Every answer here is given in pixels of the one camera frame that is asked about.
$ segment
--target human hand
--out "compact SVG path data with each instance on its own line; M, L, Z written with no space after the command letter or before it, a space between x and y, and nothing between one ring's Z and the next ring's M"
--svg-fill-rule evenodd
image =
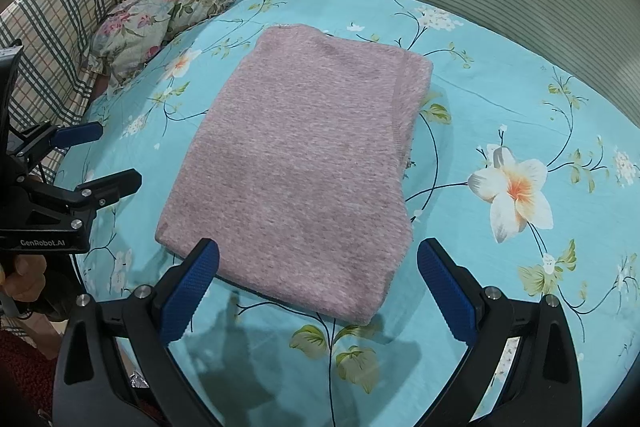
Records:
M33 302L44 288L47 261L43 255L17 255L15 272L5 276L0 266L0 289L17 301Z

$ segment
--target blue bed sheet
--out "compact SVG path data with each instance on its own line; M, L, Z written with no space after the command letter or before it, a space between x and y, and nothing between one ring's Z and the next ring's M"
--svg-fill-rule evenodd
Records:
M125 297L179 262L154 231L190 140L260 32L292 23L434 62L402 184L414 243L363 328L214 281L170 347L196 391L234 427L412 426L465 350L415 264L418 243L436 237L481 285L561 299L586 425L640 346L640 131L545 59L414 0L238 0L178 36L126 89L94 102L86 119L102 122L104 136L71 149L56 183L135 168L143 185L98 213L92 251L80 257L89 291ZM477 415L497 397L516 343Z

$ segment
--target blue gripper pad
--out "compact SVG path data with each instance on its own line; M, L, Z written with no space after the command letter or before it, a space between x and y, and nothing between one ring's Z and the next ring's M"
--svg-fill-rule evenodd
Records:
M440 255L434 248L441 250ZM425 239L418 247L418 270L427 283L453 336L472 346L478 336L476 309L456 281L451 270L458 269L444 248L434 239Z
M66 149L81 143L95 142L102 136L102 126L98 122L83 123L58 129L49 139L52 147Z
M158 333L165 346L180 339L184 334L198 304L215 277L219 265L220 252L216 242L210 239L201 239L180 266L170 268L162 276L156 286L159 295L161 283L165 277L168 281L175 283L172 292L164 300L162 308L159 310ZM172 277L176 273L181 275L177 281Z

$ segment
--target checkered fabric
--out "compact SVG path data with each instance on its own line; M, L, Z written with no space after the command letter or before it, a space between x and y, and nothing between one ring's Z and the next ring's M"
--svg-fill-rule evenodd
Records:
M93 87L78 75L82 52L108 10L122 0L15 0L0 14L0 46L22 39L24 57L10 101L14 126L76 124ZM43 162L49 180L64 151Z

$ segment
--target metal screw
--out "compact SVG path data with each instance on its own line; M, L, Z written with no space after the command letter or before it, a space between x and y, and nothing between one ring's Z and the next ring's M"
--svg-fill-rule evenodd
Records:
M545 295L545 302L552 308L558 308L558 306L560 305L558 297L556 297L555 295L551 295L551 293L549 293L549 295Z
M78 306L80 306L81 308L84 308L85 306L87 306L87 304L89 304L91 302L91 295L88 295L86 293L83 293L82 295L79 295L76 298L76 304Z
M484 294L492 301L497 301L500 297L502 297L502 292L495 286L487 286L484 289Z
M135 290L133 290L133 295L135 295L138 299L144 299L151 295L151 286L148 284L143 284L142 286L138 286Z

